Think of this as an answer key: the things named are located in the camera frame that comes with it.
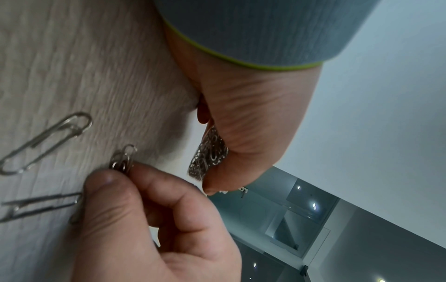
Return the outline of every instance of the wooden table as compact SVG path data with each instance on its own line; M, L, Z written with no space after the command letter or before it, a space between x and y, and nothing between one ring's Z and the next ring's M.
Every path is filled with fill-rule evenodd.
M196 104L150 0L0 0L0 157L70 113L88 112L94 122L26 173L0 176L0 201L81 191L127 143L141 161L168 163ZM73 211L0 224L0 281L68 280Z

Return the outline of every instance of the hand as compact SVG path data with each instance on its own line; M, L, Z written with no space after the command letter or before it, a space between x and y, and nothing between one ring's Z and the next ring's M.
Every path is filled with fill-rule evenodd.
M74 282L239 282L241 257L212 204L192 184L135 164L85 182ZM149 227L159 227L157 250Z
M203 94L198 120L215 126L229 155L203 180L208 195L236 190L276 163L301 123L321 71L270 72L212 57L164 28L180 68Z

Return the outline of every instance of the green sleeve edge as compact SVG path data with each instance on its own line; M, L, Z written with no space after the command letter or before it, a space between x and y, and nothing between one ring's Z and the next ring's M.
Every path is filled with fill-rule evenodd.
M244 66L244 67L248 67L248 68L252 68L252 69L257 69L257 70L263 70L263 71L297 71L297 70L305 70L305 69L309 69L312 67L316 67L316 66L321 66L323 64L323 62L316 62L316 63L311 63L311 64L306 64L306 65L299 65L299 66L262 66L262 65L256 65L256 64L251 64L251 63L246 63L243 61L239 61L236 60L234 58L222 55L220 53L217 53L209 48L206 48L198 43L196 43L195 41L191 40L190 38L186 37L184 34L182 34L181 32L179 32L170 22L168 22L165 18L163 18L164 22L166 23L166 25L172 29L180 38L182 38L183 40L185 40L186 42L188 42L189 44L191 44L192 46L200 49L201 51L204 51L212 56L215 56L217 58L229 61L231 63L234 63L236 65L240 65L240 66Z

